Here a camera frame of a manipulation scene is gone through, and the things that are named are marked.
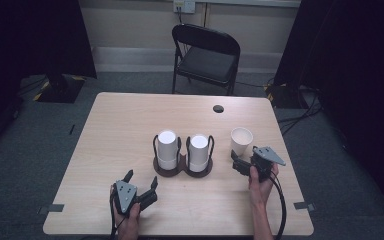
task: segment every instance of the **white cup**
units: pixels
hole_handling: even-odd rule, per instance
[[[238,127],[232,130],[231,139],[232,150],[235,151],[236,155],[241,156],[252,142],[253,136],[248,129]]]
[[[158,164],[165,170],[176,167],[177,136],[172,130],[164,130],[158,134]]]
[[[202,172],[208,165],[208,137],[203,134],[196,134],[190,139],[189,156],[190,167],[189,169],[194,172]]]

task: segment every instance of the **gray carpet floor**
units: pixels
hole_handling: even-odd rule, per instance
[[[272,77],[240,73],[235,95],[265,97],[261,86]],[[41,78],[30,77],[22,85]],[[170,93],[171,78],[170,72],[98,73],[98,79],[87,79],[73,104],[36,102],[32,99],[39,88],[24,89],[18,118],[0,136],[0,239],[82,239],[44,234],[46,215],[38,211],[52,204],[96,95]],[[224,89],[189,84],[185,79],[179,80],[177,90],[180,94],[225,94]],[[305,94],[309,103],[312,97],[312,93]],[[275,109],[279,120],[304,112]],[[365,169],[344,151],[339,136],[323,112],[300,121],[284,136],[304,198],[316,210],[310,212],[313,235],[283,239],[384,239],[384,196]]]

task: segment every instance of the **hand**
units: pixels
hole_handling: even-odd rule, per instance
[[[273,164],[271,177],[275,179],[275,176],[279,174],[279,169],[276,163]],[[265,208],[267,201],[270,196],[271,189],[273,187],[272,181],[270,179],[265,179],[263,182],[258,181],[258,171],[257,168],[251,166],[250,168],[250,177],[248,189],[251,194],[251,204],[260,205]]]
[[[140,204],[133,204],[130,209],[130,217],[126,218],[124,215],[120,215],[117,212],[117,208],[113,201],[114,219],[115,224],[118,226],[118,240],[137,240],[139,236],[139,218],[140,218]]]

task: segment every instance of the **wall outlet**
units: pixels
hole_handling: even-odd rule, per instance
[[[195,2],[194,1],[184,1],[184,0],[173,0],[173,12],[182,13],[195,13]]]

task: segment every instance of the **tabletop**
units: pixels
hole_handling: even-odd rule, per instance
[[[222,113],[213,111],[215,105]],[[142,236],[252,235],[248,177],[232,169],[230,134],[236,127],[253,133],[252,146],[270,146],[285,162],[279,181],[286,200],[284,235],[311,235],[306,209],[295,209],[303,196],[270,102],[265,98],[165,94],[100,93],[92,106],[54,199],[62,212],[50,212],[44,232],[57,235],[105,235],[111,231],[110,186],[133,169],[130,183],[138,194],[158,177],[158,201],[141,213]],[[195,134],[214,138],[213,167],[203,178],[185,172],[162,177],[153,168],[153,138],[171,129],[183,142]],[[279,194],[268,204],[273,234],[281,222]]]

